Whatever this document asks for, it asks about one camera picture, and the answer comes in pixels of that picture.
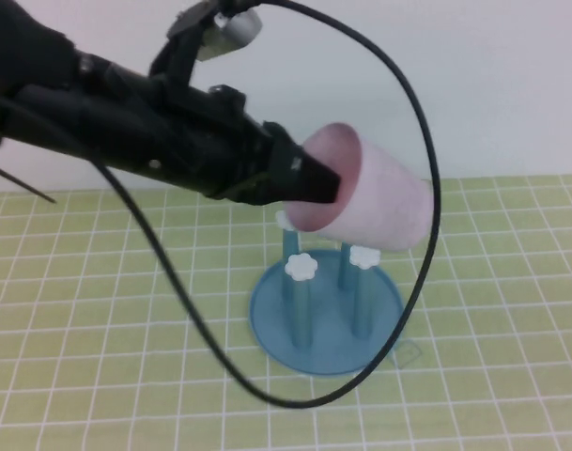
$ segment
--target black wire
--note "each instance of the black wire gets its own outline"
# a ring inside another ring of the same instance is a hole
[[[14,183],[15,185],[20,186],[21,188],[25,188],[26,191],[33,193],[34,195],[37,195],[39,197],[41,197],[44,200],[47,200],[48,202],[50,202],[51,204],[55,204],[56,201],[53,200],[51,197],[49,197],[47,194],[41,192],[40,190],[38,190],[37,188],[32,187],[31,185],[27,184],[26,182],[14,177],[12,174],[6,172],[4,169],[0,168],[0,177],[3,179],[6,179],[7,181],[10,181],[12,183]]]
[[[146,238],[152,247],[154,253],[158,257],[158,260],[161,263],[162,268],[164,269],[169,281],[173,289],[175,290],[176,294],[180,302],[182,303],[183,307],[187,310],[188,314],[190,315],[193,324],[197,328],[198,332],[202,335],[205,342],[209,346],[210,350],[214,354],[214,356],[221,362],[227,372],[244,388],[248,393],[257,397],[258,399],[270,403],[277,407],[283,407],[288,409],[309,409],[319,407],[330,402],[335,401],[336,399],[343,397],[347,393],[354,390],[361,382],[363,382],[372,372],[373,370],[379,365],[379,363],[386,357],[388,352],[394,346],[394,343],[400,336],[402,330],[404,329],[410,313],[417,302],[419,297],[419,293],[421,292],[421,288],[425,281],[425,277],[427,276],[427,272],[429,270],[429,266],[434,256],[434,251],[436,249],[436,243],[438,240],[438,231],[440,228],[440,215],[441,215],[441,186],[440,186],[440,176],[438,172],[438,165],[436,162],[436,154],[434,151],[434,146],[432,143],[431,135],[429,133],[429,129],[427,126],[427,121],[425,119],[425,114],[415,96],[412,88],[410,87],[407,78],[402,73],[402,71],[398,68],[398,66],[392,61],[388,55],[386,55],[379,47],[373,44],[370,40],[365,38],[363,35],[359,34],[358,32],[352,30],[351,28],[347,27],[343,23],[336,21],[335,19],[326,16],[318,11],[305,7],[303,5],[291,2],[289,0],[266,0],[263,3],[268,5],[275,5],[282,8],[288,8],[295,11],[300,12],[301,14],[307,15],[313,19],[316,19],[320,22],[323,22],[338,31],[346,34],[347,36],[357,40],[362,46],[367,48],[371,51],[375,56],[377,56],[388,68],[393,72],[394,76],[398,79],[400,84],[402,85],[403,89],[405,90],[407,96],[410,99],[412,104],[413,110],[419,120],[419,124],[421,126],[422,134],[425,139],[425,146],[427,148],[427,156],[429,159],[430,170],[432,173],[432,180],[433,180],[433,187],[434,187],[434,217],[432,222],[431,228],[431,236],[427,245],[427,252],[425,255],[424,263],[419,271],[419,275],[417,277],[417,282],[413,289],[413,292],[410,295],[409,302],[405,307],[400,319],[398,320],[396,326],[394,327],[394,331],[386,344],[383,348],[379,351],[376,357],[369,363],[369,365],[361,371],[356,377],[345,383],[339,389],[323,396],[318,397],[315,399],[309,400],[291,400],[291,399],[282,399],[279,397],[274,397],[271,394],[268,394],[255,385],[253,385],[247,378],[244,376],[241,371],[231,362],[231,360],[225,355],[215,338],[212,336],[209,328],[207,327],[205,321],[202,319],[200,314],[198,313],[195,305],[192,303],[192,300],[188,296],[185,288],[181,284],[175,269],[173,268],[173,264],[171,263],[169,257],[164,252],[162,245],[157,238],[154,230],[148,223],[145,215],[136,203],[131,198],[129,192],[125,189],[125,187],[118,181],[115,175],[103,164],[102,159],[98,152],[95,149],[87,148],[83,145],[79,140],[77,140],[74,136],[70,135],[68,132],[64,131],[62,128],[54,124],[49,119],[31,111],[28,108],[25,108],[18,104],[15,101],[11,101],[4,97],[0,96],[0,107],[6,108],[8,110],[14,111],[16,114],[22,115],[27,119],[32,120],[34,123],[38,124],[43,129],[46,129],[49,133],[56,135],[57,138],[63,140],[66,145],[83,152],[84,155],[89,155],[89,161],[100,171],[102,176],[108,180],[110,185],[115,189],[118,196],[121,198],[125,206],[130,210],[131,214],[137,221],[138,225],[142,228],[142,231],[146,235]]]

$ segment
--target silver metal part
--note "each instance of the silver metal part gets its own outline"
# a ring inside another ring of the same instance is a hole
[[[260,17],[251,9],[231,19],[218,14],[214,18],[214,26],[204,36],[198,60],[207,61],[246,47],[255,40],[262,27]]]
[[[290,167],[290,169],[292,171],[300,171],[302,167],[302,158],[300,157],[296,157],[293,161],[292,161],[292,166]]]
[[[90,54],[82,55],[81,59],[79,60],[79,72],[82,75],[87,75],[94,69],[94,61],[91,58]]]

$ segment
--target round blue base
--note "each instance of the round blue base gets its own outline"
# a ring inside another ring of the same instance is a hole
[[[396,285],[375,268],[376,292],[373,333],[361,340],[352,334],[354,294],[338,288],[339,251],[307,251],[318,262],[311,283],[313,344],[294,347],[282,295],[284,264],[271,266],[255,287],[250,302],[250,324],[260,347],[274,360],[313,376],[339,376],[363,369],[392,334],[403,310]]]

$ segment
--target white grid line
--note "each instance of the white grid line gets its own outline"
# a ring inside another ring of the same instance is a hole
[[[446,248],[446,244],[444,244],[444,249],[446,251],[446,254],[448,255],[448,249]],[[417,276],[418,272],[417,272],[417,269],[415,268],[414,264],[413,264],[413,269],[415,271],[415,276]],[[441,370],[440,371],[440,378],[441,378],[442,386],[444,387],[444,394],[446,395],[446,400],[448,401],[451,418],[453,419],[453,425],[455,427],[455,433],[456,433],[456,436],[458,438],[460,438],[461,437],[461,429],[460,429],[458,422],[456,420],[455,409],[453,409],[453,405],[451,404],[451,401],[452,401],[451,394],[450,394],[450,391],[448,390],[448,384],[446,383],[446,379],[444,378],[444,369],[442,367],[440,353],[438,351],[438,348],[436,347],[436,341],[434,340],[434,331],[432,328],[431,321],[429,319],[429,315],[425,315],[425,322],[427,324],[427,330],[429,331],[429,335],[430,335],[430,338],[432,341],[432,346],[434,348],[434,355],[436,356],[436,362],[438,364],[438,367]],[[460,451],[465,451],[465,445],[463,444],[463,442],[461,442],[460,440],[457,442],[458,442],[458,445],[460,447]]]
[[[106,323],[106,331],[104,333],[104,339],[103,339],[102,346],[101,346],[100,359],[98,362],[98,372],[96,374],[96,382],[94,385],[93,394],[91,396],[91,402],[89,404],[89,412],[87,413],[87,424],[85,426],[85,433],[83,435],[83,441],[82,441],[82,448],[83,449],[85,449],[85,446],[87,444],[87,432],[89,431],[89,427],[91,425],[91,420],[93,419],[94,409],[96,407],[96,401],[97,401],[96,396],[98,394],[98,385],[100,384],[101,369],[102,369],[103,363],[104,363],[104,354],[106,352],[106,346],[108,345],[108,334],[110,332],[110,324],[112,323],[112,317],[113,317],[113,313],[115,310],[116,293],[118,292],[118,287],[119,287],[119,283],[120,283],[120,275],[121,275],[121,270],[122,270],[122,266],[123,266],[123,257],[125,256],[125,250],[127,248],[127,242],[129,240],[129,229],[131,227],[132,221],[134,221],[133,217],[130,216],[129,223],[127,225],[127,233],[125,234],[125,237],[123,239],[123,252],[121,254],[121,257],[120,257],[120,260],[118,263],[118,277],[116,278],[116,281],[115,281],[114,296],[113,296],[113,300],[110,302],[110,312],[108,314],[108,320]]]
[[[36,205],[37,205],[37,198],[34,197],[34,198],[33,198],[33,205],[31,206],[31,211],[34,211],[34,210],[35,210]],[[61,221],[61,222],[64,221],[65,218],[66,218],[66,215],[63,215],[63,217],[62,217],[62,219],[61,219],[60,221]],[[19,249],[21,249],[21,247],[23,246],[24,238],[26,237],[26,229],[29,227],[30,222],[31,222],[31,218],[29,217],[29,219],[27,219],[26,226],[25,226],[25,228],[24,228],[23,234],[22,234],[22,236],[21,236],[21,240],[20,240],[20,242],[19,242]],[[55,242],[57,242],[58,236],[59,236],[59,235],[56,235],[56,237],[55,237]],[[12,273],[12,271],[14,270],[14,264],[15,264],[15,262],[13,261],[12,264],[11,264],[11,266],[10,266],[10,273]],[[50,270],[51,264],[52,264],[52,254],[50,254],[50,255],[48,256],[48,262],[47,262],[47,264],[46,264],[44,276],[45,276],[45,275],[48,273],[48,271]],[[0,298],[2,298],[2,297],[4,296],[4,292],[6,291],[6,288],[7,288],[7,287],[8,287],[8,282],[6,282],[6,283],[4,284],[4,288],[2,289],[2,294],[0,295]],[[25,331],[25,334],[24,334],[24,337],[23,337],[23,341],[22,341],[22,343],[21,343],[21,349],[20,349],[20,351],[19,351],[19,355],[18,355],[18,357],[17,357],[17,359],[16,359],[16,362],[15,362],[15,364],[14,364],[14,368],[13,368],[13,370],[12,370],[12,376],[10,377],[10,386],[9,386],[9,388],[8,388],[8,392],[6,393],[6,398],[4,399],[4,406],[2,407],[2,411],[1,411],[1,413],[0,413],[0,427],[4,424],[4,417],[6,416],[6,412],[7,412],[7,410],[8,410],[8,404],[9,404],[9,402],[10,402],[10,397],[12,396],[12,393],[13,393],[14,383],[15,383],[15,381],[16,381],[16,377],[17,377],[17,374],[18,374],[19,366],[20,366],[20,364],[21,364],[21,359],[22,359],[23,354],[24,354],[24,349],[26,348],[26,343],[27,343],[28,338],[29,338],[29,332],[30,332],[31,327],[32,327],[32,325],[33,325],[33,321],[35,320],[35,314],[36,314],[36,312],[37,312],[37,306],[38,306],[38,303],[39,303],[39,297],[40,297],[40,295],[41,295],[41,291],[42,291],[42,290],[43,290],[43,283],[41,283],[41,284],[39,285],[39,293],[38,293],[38,295],[37,295],[36,300],[33,302],[34,307],[33,307],[32,313],[31,313],[31,318],[29,319],[28,325],[27,325],[27,327],[26,327],[26,331]]]
[[[396,382],[398,383],[398,391],[400,392],[401,406],[403,413],[405,414],[405,420],[407,422],[407,433],[409,434],[409,442],[411,451],[415,451],[416,441],[413,436],[413,429],[411,427],[410,415],[409,415],[409,403],[406,400],[405,389],[402,385],[402,378],[400,377],[400,369],[398,369],[398,360],[396,359],[395,347],[394,347],[394,373],[396,375]]]
[[[169,192],[168,190],[164,192],[164,206],[166,207],[166,201],[168,198]],[[163,210],[162,211],[162,224],[161,224],[161,228],[160,228],[160,233],[158,234],[159,239],[162,239],[162,227],[164,226],[164,218],[166,217],[166,211]],[[152,293],[154,292],[155,288],[156,288],[156,282],[158,280],[158,274],[159,274],[159,267],[160,267],[160,262],[158,261],[158,258],[155,256],[156,258],[156,262],[154,263],[154,279],[152,280]],[[135,400],[133,401],[133,414],[131,416],[131,425],[129,426],[129,438],[127,441],[127,449],[132,449],[132,444],[133,444],[133,431],[135,429],[135,422],[137,420],[137,407],[139,404],[139,398],[141,396],[142,393],[142,386],[143,384],[143,380],[144,380],[144,368],[146,368],[146,353],[147,353],[147,339],[149,337],[149,332],[150,332],[150,325],[152,324],[152,311],[154,308],[154,301],[153,301],[153,295],[149,296],[149,305],[147,307],[147,321],[146,321],[146,331],[144,332],[144,353],[142,355],[142,359],[140,361],[140,365],[139,365],[139,375],[137,376],[137,385],[136,385],[136,389],[135,389]]]
[[[453,339],[458,339],[458,337],[451,337],[449,340],[453,340]],[[429,338],[423,338],[422,339],[425,342],[430,342]],[[250,346],[250,347],[235,347],[235,348],[228,348],[228,351],[233,351],[233,350],[256,350],[257,347],[254,346]],[[206,350],[188,350],[188,353],[207,353]],[[181,351],[175,351],[175,350],[155,350],[153,352],[150,352],[149,354],[177,354],[177,353],[181,353]],[[139,356],[142,355],[143,353],[140,352],[124,352],[124,353],[106,353],[104,354],[104,357],[132,357],[132,356]],[[86,354],[86,355],[75,355],[75,356],[63,356],[62,359],[64,360],[89,360],[92,357],[99,357],[99,354]],[[22,362],[49,362],[49,361],[54,361],[57,360],[58,357],[24,357],[22,358]],[[0,364],[3,363],[11,363],[11,362],[16,362],[16,358],[8,358],[8,359],[0,359]],[[562,365],[569,365],[572,364],[572,360],[571,361],[566,361],[566,360],[562,360],[562,361],[555,361],[555,362],[537,362],[537,363],[522,363],[522,364],[508,364],[508,365],[487,365],[486,368],[487,369],[518,369],[518,368],[527,368],[527,367],[533,367],[533,368],[539,368],[542,366],[562,366]],[[444,371],[459,371],[459,370],[482,370],[485,369],[483,366],[447,366],[444,368]],[[376,374],[388,374],[393,372],[393,369],[376,369],[374,372]],[[436,372],[436,371],[441,371],[441,369],[439,367],[433,367],[433,368],[403,368],[401,371],[404,371],[405,373],[413,373],[413,372]],[[264,377],[255,377],[258,380],[263,380]],[[277,376],[271,376],[272,380],[277,380],[277,379],[288,379],[288,378],[292,378],[292,376],[282,376],[282,375],[277,375]],[[191,381],[183,381],[183,383],[188,384],[188,383],[201,383],[201,381],[198,380],[191,380]],[[21,391],[21,392],[34,392],[36,393],[39,389],[17,389],[15,391]]]
[[[457,186],[444,186],[442,188],[442,193],[443,194],[454,194],[454,193],[461,193],[462,191],[468,192],[468,193],[482,193],[482,192],[492,192],[494,190],[496,190],[496,185],[498,184],[498,182],[500,182],[500,180],[505,180],[505,179],[523,179],[523,181],[521,182],[521,184],[518,185],[503,185],[500,186],[498,189],[502,190],[502,191],[521,191],[521,190],[525,190],[528,188],[529,180],[533,180],[534,178],[538,179],[540,176],[502,176],[502,177],[486,177],[486,178],[468,178],[468,179],[444,179],[443,182],[446,184],[448,182],[454,182],[455,184],[458,185]],[[571,186],[572,187],[572,183],[567,183],[565,182],[565,179],[567,177],[572,177],[572,174],[568,174],[568,175],[561,175],[561,176],[554,176],[556,179],[558,179],[559,181],[556,181],[555,183],[542,183],[542,184],[537,184],[534,185],[536,188],[538,189],[547,189],[547,188],[558,188],[559,187],[559,183],[563,183],[566,184],[567,186]],[[489,182],[491,182],[492,187],[489,188],[473,188],[473,187],[468,187],[468,186],[463,186],[463,182],[465,181],[472,181],[472,180],[489,180]],[[158,188],[158,189],[149,189],[149,190],[136,190],[138,192],[141,191],[147,191],[147,192],[159,192],[159,191],[163,191],[164,188]],[[168,191],[171,192],[176,192],[178,191],[177,188],[168,188]],[[49,195],[66,195],[67,193],[71,193],[71,194],[80,194],[80,195],[94,195],[97,193],[100,194],[106,194],[106,195],[114,195],[114,192],[109,190],[109,189],[93,189],[93,190],[66,190],[66,191],[57,191],[57,192],[51,192],[49,193]],[[31,197],[31,194],[25,194],[22,192],[0,192],[0,199],[2,199],[5,195],[7,195],[10,199],[26,199]],[[184,204],[182,206],[172,206],[172,207],[178,207],[178,208],[187,208],[187,207],[192,207],[193,205],[191,204]],[[214,207],[215,204],[214,203],[208,203],[208,204],[203,204],[203,207]],[[146,207],[145,209],[142,210],[150,210],[153,209],[154,207]]]
[[[469,207],[469,203],[468,203],[468,201],[467,201],[467,196],[465,196],[465,193],[462,193],[462,195],[463,195],[463,199],[464,199],[464,201],[465,201],[465,204]],[[472,214],[470,214],[470,218],[472,219],[473,226],[474,226],[474,227],[476,228],[476,230],[477,230],[477,224],[475,223],[475,220],[474,220]],[[480,241],[480,246],[482,246],[482,250],[484,251],[484,254],[485,254],[485,256],[486,256],[486,262],[487,262],[487,265],[488,265],[488,269],[491,271],[492,274],[494,274],[494,273],[495,273],[495,272],[494,272],[494,268],[492,267],[492,262],[490,261],[490,256],[487,254],[486,247],[484,246],[484,242],[483,242],[483,240],[482,240],[482,237],[478,236],[478,240]],[[503,306],[504,306],[505,312],[506,312],[507,317],[508,317],[508,319],[509,319],[509,322],[510,322],[510,324],[511,324],[511,328],[512,328],[513,332],[516,333],[516,332],[517,332],[517,327],[516,327],[516,325],[515,325],[515,322],[513,321],[513,317],[511,316],[511,312],[510,312],[510,310],[509,310],[509,308],[508,308],[508,305],[504,302],[504,299],[505,299],[505,298],[504,298],[504,294],[502,293],[501,284],[499,283],[499,280],[496,280],[495,282],[496,282],[497,290],[498,290],[498,292],[499,292],[499,296],[500,296],[501,299],[503,300],[503,303],[502,303],[502,304],[503,304]],[[517,342],[518,342],[519,350],[520,350],[520,352],[521,352],[521,355],[522,355],[522,357],[523,357],[524,362],[528,362],[528,357],[527,357],[527,355],[526,355],[526,351],[525,351],[525,349],[524,349],[524,347],[523,347],[523,343],[522,343],[521,340],[519,339],[519,336],[518,336],[518,335],[517,335],[517,337],[516,337],[516,340],[517,340]],[[531,381],[532,381],[532,384],[533,384],[533,386],[534,386],[534,389],[536,390],[536,393],[538,394],[538,400],[539,400],[540,406],[541,406],[542,410],[544,411],[545,416],[546,416],[546,418],[547,418],[547,423],[548,423],[548,425],[549,425],[549,431],[552,433],[552,432],[554,432],[555,428],[554,428],[553,425],[552,425],[552,421],[551,421],[551,419],[550,419],[549,411],[547,410],[547,406],[545,405],[544,401],[542,400],[541,393],[540,393],[540,390],[539,390],[539,388],[538,388],[538,384],[536,383],[536,378],[534,377],[532,368],[531,368],[530,366],[528,366],[528,372],[530,373],[530,379],[531,379]],[[498,402],[497,402],[497,410],[498,410],[498,412],[499,412],[499,414],[500,414],[501,411],[500,411],[500,406],[499,406]],[[555,446],[556,446],[557,451],[563,451],[563,450],[561,449],[561,445],[559,444],[559,441],[557,440],[557,438],[556,438],[556,437],[553,437],[553,440],[555,441]]]
[[[445,242],[445,241],[443,242],[443,247],[444,247],[444,252],[446,253],[446,255],[447,255],[447,256],[450,256],[449,251],[448,251],[448,246],[446,245],[446,242]],[[457,277],[456,277],[456,270],[455,270],[454,265],[451,265],[451,271],[452,271],[453,274],[455,275],[455,278],[457,278]],[[465,301],[465,296],[463,295],[463,290],[461,289],[461,285],[458,283],[458,280],[456,281],[456,290],[457,290],[458,295],[459,295],[459,298],[460,298],[460,300],[461,300],[461,304],[463,305],[463,311],[464,311],[464,313],[465,313],[465,320],[468,322],[469,327],[470,327],[470,332],[471,332],[471,336],[472,336],[473,345],[475,346],[475,348],[476,348],[476,350],[477,350],[477,355],[478,355],[478,357],[479,357],[479,359],[480,359],[480,363],[481,363],[482,366],[484,367],[484,375],[485,375],[485,377],[486,377],[486,382],[487,382],[487,385],[488,385],[488,391],[490,392],[490,396],[492,397],[492,399],[495,400],[494,406],[495,406],[495,409],[496,409],[497,416],[499,417],[499,421],[501,421],[502,431],[503,431],[504,434],[507,435],[507,437],[508,437],[508,430],[507,430],[507,426],[506,426],[506,424],[505,424],[505,422],[504,422],[504,418],[502,417],[501,407],[499,406],[499,403],[496,402],[496,396],[495,396],[495,394],[494,394],[494,388],[492,387],[492,380],[490,379],[490,376],[488,375],[488,372],[487,372],[487,370],[486,370],[486,368],[487,368],[487,366],[486,366],[486,360],[484,359],[484,355],[482,354],[482,351],[481,351],[481,349],[480,349],[480,344],[479,344],[479,342],[478,342],[478,338],[477,338],[477,336],[476,336],[476,334],[475,334],[475,330],[473,329],[472,319],[470,318],[469,310],[468,310],[467,308],[465,308],[465,307],[467,306],[467,303],[466,303],[466,301]],[[428,326],[429,326],[429,328],[430,328],[430,333],[431,333],[431,325],[429,325],[429,324],[430,324],[430,319],[429,319],[430,316],[429,316],[428,314],[426,314],[425,316],[427,317],[427,324],[428,324]],[[435,351],[436,351],[436,355],[438,356],[438,355],[439,355],[439,352],[438,352],[438,347],[436,346],[436,340],[434,340],[434,348],[435,348]],[[444,378],[444,372],[443,372],[443,371],[442,371],[442,382],[444,383],[444,387],[446,387],[446,394],[447,394],[447,396],[448,396],[448,381]],[[455,423],[457,423],[455,409],[452,409],[452,411],[453,411],[453,418],[455,418]],[[460,429],[458,430],[458,435],[459,435],[459,437],[461,437]],[[513,448],[512,444],[511,444],[511,440],[508,439],[508,438],[507,438],[507,444],[509,445],[509,448],[510,448],[510,449]],[[462,441],[460,442],[460,445],[461,445],[461,451],[462,451],[462,450],[465,448],[465,446],[464,446],[464,444],[463,444]]]
[[[540,202],[538,201],[538,198],[537,198],[537,196],[535,195],[535,193],[534,193],[534,191],[532,190],[532,188],[530,189],[530,193],[531,193],[532,198],[533,198],[534,202],[536,203],[536,205],[537,205],[538,207],[540,207]],[[565,258],[565,255],[563,254],[561,245],[560,245],[559,241],[557,240],[557,237],[555,236],[553,229],[550,227],[550,223],[549,223],[549,220],[547,219],[547,216],[546,216],[545,214],[543,214],[542,216],[543,216],[543,218],[544,218],[544,220],[545,220],[545,223],[546,223],[547,227],[549,228],[550,235],[552,236],[553,240],[555,241],[555,245],[557,246],[557,249],[560,251],[561,255],[563,256],[563,260],[564,260],[565,265],[567,265],[567,268],[570,268],[570,267],[569,267],[569,263],[567,262],[567,259]],[[521,243],[521,241],[519,241],[518,235],[517,235],[517,233],[516,233],[515,230],[513,231],[513,233],[515,234],[515,238],[518,240],[519,248],[520,248],[521,251],[523,252],[523,251],[524,251],[524,249],[523,249],[523,244]],[[530,262],[530,260],[527,258],[527,256],[526,256],[525,254],[524,254],[523,257],[524,257],[524,260],[526,261],[526,264],[528,265],[528,268],[530,269],[530,273],[532,274],[532,276],[533,276],[533,278],[534,278],[534,283],[535,283],[535,285],[536,285],[536,288],[537,288],[537,290],[538,290],[538,293],[540,294],[540,296],[541,296],[542,299],[544,300],[544,302],[543,302],[542,304],[543,304],[543,305],[545,306],[545,308],[547,309],[547,314],[549,315],[550,321],[551,321],[551,323],[552,323],[552,325],[553,325],[553,327],[554,327],[554,329],[555,329],[555,332],[556,332],[556,334],[557,334],[557,336],[558,336],[558,338],[559,338],[559,342],[561,343],[561,346],[562,346],[562,348],[563,348],[563,350],[564,350],[564,354],[565,354],[565,356],[567,357],[567,360],[569,361],[569,360],[571,360],[571,357],[570,357],[569,351],[567,350],[567,346],[565,345],[565,340],[564,340],[563,335],[561,334],[561,332],[560,332],[560,330],[559,330],[559,327],[557,326],[557,320],[555,319],[554,315],[552,314],[552,311],[550,310],[549,303],[547,302],[547,297],[545,296],[544,292],[542,291],[542,288],[540,287],[540,284],[537,283],[536,274],[535,274],[535,272],[534,272],[534,270],[533,270],[532,263]]]
[[[198,218],[199,218],[199,207],[200,207],[200,195],[197,194],[195,197],[195,217],[194,217],[194,224],[198,225]],[[192,273],[190,274],[190,288],[193,286],[193,270],[195,269],[195,253],[197,250],[197,228],[193,230],[193,250],[192,250]],[[185,365],[187,359],[187,348],[188,348],[188,337],[190,336],[190,327],[189,323],[185,326],[185,340],[183,343],[183,352],[181,354],[181,380],[185,380]],[[181,406],[183,405],[183,385],[179,386],[179,399],[178,399],[178,414],[181,414]],[[175,451],[179,450],[179,433],[180,433],[181,422],[177,419],[175,424]]]
[[[263,267],[268,268],[269,262],[267,260],[267,208],[262,207],[263,213]],[[271,393],[271,361],[269,355],[265,356],[265,374],[267,375],[267,393]],[[271,438],[271,404],[267,403],[267,440],[269,449],[272,448],[273,442]]]
[[[231,289],[231,271],[229,267],[231,266],[231,231],[232,231],[232,221],[233,221],[233,209],[232,206],[229,205],[229,227],[228,227],[228,234],[229,239],[227,242],[227,317],[229,318],[230,308],[229,308],[229,290]],[[225,342],[224,347],[227,348],[229,346],[229,322],[225,323]],[[225,450],[225,426],[226,426],[226,410],[227,410],[227,370],[223,370],[223,413],[221,418],[221,450]]]
[[[102,195],[100,195],[99,200],[98,200],[98,208],[100,208],[101,205],[101,200],[102,200]],[[70,194],[66,199],[66,205],[65,205],[65,213],[69,207],[69,202],[70,202]],[[96,214],[96,218],[94,219],[94,226],[95,224],[98,222],[98,218],[99,215]],[[89,249],[91,247],[91,243],[93,241],[93,235],[89,238],[89,244],[87,246],[87,249]],[[54,248],[52,250],[52,256],[54,255],[54,250],[55,247],[58,243],[58,238],[56,238],[55,242],[54,242]],[[89,255],[87,253],[85,253],[85,260],[83,262],[83,268],[81,269],[81,275],[84,275],[85,273],[85,267],[87,266],[87,260],[89,259]],[[76,303],[73,302],[72,306],[70,308],[70,314],[69,314],[69,324],[72,321],[72,318],[74,316],[75,313],[75,308],[76,308]],[[69,328],[67,328],[67,330],[64,332],[64,336],[62,337],[62,345],[60,346],[60,353],[56,362],[56,366],[54,369],[54,376],[52,378],[52,387],[50,388],[50,394],[48,395],[48,400],[46,401],[46,406],[45,406],[45,413],[43,414],[43,424],[41,425],[41,428],[39,429],[39,435],[38,435],[38,441],[37,441],[37,446],[36,449],[39,450],[41,447],[41,439],[43,438],[43,431],[44,431],[44,425],[45,423],[48,421],[48,416],[50,414],[50,407],[52,406],[52,397],[54,395],[54,389],[56,387],[57,381],[58,381],[58,374],[60,372],[60,366],[62,365],[62,356],[65,352],[66,346],[67,346],[67,340],[69,338]]]

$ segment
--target white knob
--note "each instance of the white knob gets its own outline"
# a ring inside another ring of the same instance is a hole
[[[277,225],[282,230],[287,230],[288,232],[296,231],[296,228],[294,228],[292,223],[289,222],[289,219],[287,219],[286,212],[283,210],[279,210],[275,213],[275,221],[277,221]]]
[[[368,270],[379,265],[381,251],[368,247],[352,246],[350,248],[350,264],[358,266],[362,270]]]
[[[311,280],[315,277],[318,264],[308,254],[298,254],[290,256],[286,264],[286,274],[296,282]]]

